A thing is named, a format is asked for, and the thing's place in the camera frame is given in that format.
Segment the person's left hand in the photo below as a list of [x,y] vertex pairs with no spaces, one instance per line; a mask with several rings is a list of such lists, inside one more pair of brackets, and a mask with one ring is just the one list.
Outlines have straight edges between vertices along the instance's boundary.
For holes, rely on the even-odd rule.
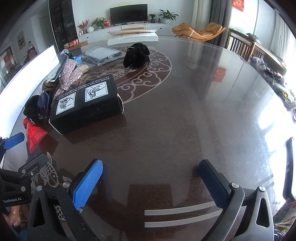
[[21,223],[20,206],[12,206],[8,215],[3,213],[3,217],[9,226],[17,227]]

